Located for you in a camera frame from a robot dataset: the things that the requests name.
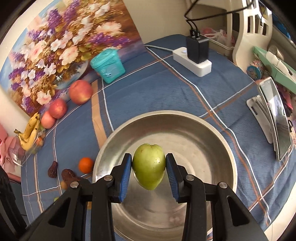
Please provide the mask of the small dried red date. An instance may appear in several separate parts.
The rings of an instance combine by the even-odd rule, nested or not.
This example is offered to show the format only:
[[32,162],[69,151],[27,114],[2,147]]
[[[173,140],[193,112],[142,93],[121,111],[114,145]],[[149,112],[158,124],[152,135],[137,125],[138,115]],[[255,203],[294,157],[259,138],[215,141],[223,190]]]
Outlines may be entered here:
[[56,178],[58,175],[58,163],[56,161],[53,161],[51,166],[48,169],[48,176],[50,178]]

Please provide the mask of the large red apple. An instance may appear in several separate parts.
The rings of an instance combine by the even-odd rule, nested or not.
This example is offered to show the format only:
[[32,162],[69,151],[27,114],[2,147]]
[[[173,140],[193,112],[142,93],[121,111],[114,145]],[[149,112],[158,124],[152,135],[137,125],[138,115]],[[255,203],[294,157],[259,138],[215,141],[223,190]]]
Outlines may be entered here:
[[92,86],[85,80],[77,80],[69,88],[70,99],[77,105],[85,104],[92,95]]

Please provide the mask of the bunch of yellow bananas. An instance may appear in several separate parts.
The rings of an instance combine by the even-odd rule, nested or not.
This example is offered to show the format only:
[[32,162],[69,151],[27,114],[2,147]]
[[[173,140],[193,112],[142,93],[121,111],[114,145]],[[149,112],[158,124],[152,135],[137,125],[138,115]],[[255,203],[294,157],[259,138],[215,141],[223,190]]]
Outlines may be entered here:
[[22,133],[15,129],[14,133],[18,136],[20,140],[21,147],[28,151],[34,144],[38,129],[40,126],[40,114],[35,113],[27,123],[25,131]]

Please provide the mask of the small orange tangerine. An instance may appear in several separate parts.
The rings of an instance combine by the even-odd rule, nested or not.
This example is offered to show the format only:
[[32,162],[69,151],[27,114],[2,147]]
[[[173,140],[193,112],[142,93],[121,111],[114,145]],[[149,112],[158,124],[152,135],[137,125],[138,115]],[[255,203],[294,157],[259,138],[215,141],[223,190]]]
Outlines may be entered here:
[[94,161],[89,157],[82,158],[78,163],[78,169],[84,174],[91,173],[93,171]]

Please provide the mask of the white phone stand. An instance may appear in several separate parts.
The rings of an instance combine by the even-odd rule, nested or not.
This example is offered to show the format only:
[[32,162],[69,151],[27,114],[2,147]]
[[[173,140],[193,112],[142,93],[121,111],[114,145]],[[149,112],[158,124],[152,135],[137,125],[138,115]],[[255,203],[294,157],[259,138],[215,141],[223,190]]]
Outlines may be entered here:
[[255,119],[259,123],[266,139],[269,144],[273,143],[273,135],[271,131],[271,124],[267,118],[267,110],[263,106],[262,99],[259,95],[254,96],[246,101],[246,104],[252,114],[254,115]]

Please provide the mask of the round steel bowl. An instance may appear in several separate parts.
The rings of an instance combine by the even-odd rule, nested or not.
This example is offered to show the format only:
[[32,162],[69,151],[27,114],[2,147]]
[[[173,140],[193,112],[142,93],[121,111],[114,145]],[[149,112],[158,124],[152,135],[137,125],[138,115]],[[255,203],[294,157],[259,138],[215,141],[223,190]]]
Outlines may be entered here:
[[[142,144],[159,145],[205,183],[237,189],[236,162],[224,137],[203,119],[173,110],[145,113],[118,127],[98,153],[92,180],[110,174]],[[181,240],[186,205],[175,201],[167,177],[149,191],[131,176],[126,198],[112,204],[112,215],[115,234],[124,240]]]

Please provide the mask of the blue plaid tablecloth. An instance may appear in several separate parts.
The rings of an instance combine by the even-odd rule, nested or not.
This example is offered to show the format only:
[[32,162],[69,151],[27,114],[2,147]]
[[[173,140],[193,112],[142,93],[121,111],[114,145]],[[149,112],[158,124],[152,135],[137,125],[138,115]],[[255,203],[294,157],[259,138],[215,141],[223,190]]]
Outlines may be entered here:
[[277,161],[273,145],[246,104],[258,94],[251,78],[215,51],[209,53],[211,73],[197,77],[171,56],[184,44],[182,35],[151,42],[147,51],[124,64],[126,74],[119,80],[94,82],[93,101],[67,103],[66,115],[21,169],[29,222],[61,194],[59,180],[47,174],[53,161],[59,170],[77,172],[80,159],[95,158],[105,139],[124,122],[150,111],[179,110],[203,118],[224,136],[237,164],[237,195],[269,238],[281,234],[276,218],[295,185],[295,151]]

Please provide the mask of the smartphone on stand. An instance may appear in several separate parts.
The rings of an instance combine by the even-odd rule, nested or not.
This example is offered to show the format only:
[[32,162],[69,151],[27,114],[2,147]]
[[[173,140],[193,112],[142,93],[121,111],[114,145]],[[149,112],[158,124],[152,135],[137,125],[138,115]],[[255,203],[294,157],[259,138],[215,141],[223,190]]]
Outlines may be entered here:
[[282,161],[292,145],[290,127],[283,102],[271,77],[259,83],[258,92],[263,106],[267,110],[276,158],[278,161]]

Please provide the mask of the teal plastic box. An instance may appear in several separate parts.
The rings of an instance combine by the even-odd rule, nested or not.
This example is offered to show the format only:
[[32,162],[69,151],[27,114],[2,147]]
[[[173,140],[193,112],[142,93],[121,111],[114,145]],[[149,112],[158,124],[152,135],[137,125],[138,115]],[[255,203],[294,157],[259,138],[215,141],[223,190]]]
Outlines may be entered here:
[[125,73],[125,68],[116,49],[103,50],[92,58],[90,65],[107,84],[112,83]]

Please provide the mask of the white wooden chair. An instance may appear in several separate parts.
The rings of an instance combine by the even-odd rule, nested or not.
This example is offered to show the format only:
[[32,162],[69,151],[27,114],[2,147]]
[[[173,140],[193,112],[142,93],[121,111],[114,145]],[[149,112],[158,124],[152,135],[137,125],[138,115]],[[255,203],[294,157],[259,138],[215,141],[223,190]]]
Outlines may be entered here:
[[255,60],[254,47],[266,50],[273,32],[272,12],[263,1],[231,1],[230,9],[244,8],[239,11],[239,30],[232,53],[232,60],[246,72]]

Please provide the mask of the small brown longan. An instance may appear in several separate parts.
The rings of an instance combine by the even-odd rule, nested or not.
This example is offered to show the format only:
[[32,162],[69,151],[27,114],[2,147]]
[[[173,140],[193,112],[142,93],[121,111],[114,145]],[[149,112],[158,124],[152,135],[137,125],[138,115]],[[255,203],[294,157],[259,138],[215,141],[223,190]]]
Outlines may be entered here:
[[63,180],[60,182],[60,186],[61,186],[61,188],[62,188],[63,190],[66,190],[66,189],[67,189],[67,184],[66,184],[66,182],[63,181]]

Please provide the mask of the green jujube fruit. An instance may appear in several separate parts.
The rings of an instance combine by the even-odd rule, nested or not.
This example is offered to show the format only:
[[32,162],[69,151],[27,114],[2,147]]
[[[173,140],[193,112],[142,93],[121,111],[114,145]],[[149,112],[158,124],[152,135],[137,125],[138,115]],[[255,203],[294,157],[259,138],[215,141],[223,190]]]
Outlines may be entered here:
[[140,186],[146,190],[154,190],[161,183],[166,170],[166,158],[159,145],[140,145],[132,160],[134,176]]

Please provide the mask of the white power strip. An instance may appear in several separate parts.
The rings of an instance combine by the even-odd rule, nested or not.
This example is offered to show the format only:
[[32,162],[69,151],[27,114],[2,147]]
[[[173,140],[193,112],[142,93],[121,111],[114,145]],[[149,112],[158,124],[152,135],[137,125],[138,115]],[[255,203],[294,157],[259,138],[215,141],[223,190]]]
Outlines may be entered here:
[[195,63],[190,60],[187,55],[186,47],[173,50],[173,59],[198,77],[203,77],[212,71],[212,62],[208,59],[201,63]]

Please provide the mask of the middle red apple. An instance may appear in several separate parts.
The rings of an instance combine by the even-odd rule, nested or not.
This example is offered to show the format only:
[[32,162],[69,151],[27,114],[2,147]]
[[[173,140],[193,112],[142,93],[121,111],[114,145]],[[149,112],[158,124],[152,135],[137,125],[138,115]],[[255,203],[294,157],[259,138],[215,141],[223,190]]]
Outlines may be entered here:
[[67,112],[67,104],[61,98],[54,100],[49,107],[49,114],[55,119],[62,118],[66,112]]

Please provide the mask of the pale pink apple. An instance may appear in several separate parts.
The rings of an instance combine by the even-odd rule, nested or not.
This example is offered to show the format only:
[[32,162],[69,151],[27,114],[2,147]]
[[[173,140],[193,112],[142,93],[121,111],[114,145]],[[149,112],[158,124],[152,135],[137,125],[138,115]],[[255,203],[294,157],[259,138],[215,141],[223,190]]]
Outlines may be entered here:
[[49,113],[49,111],[45,111],[41,118],[41,125],[45,129],[50,129],[55,125],[56,119]]

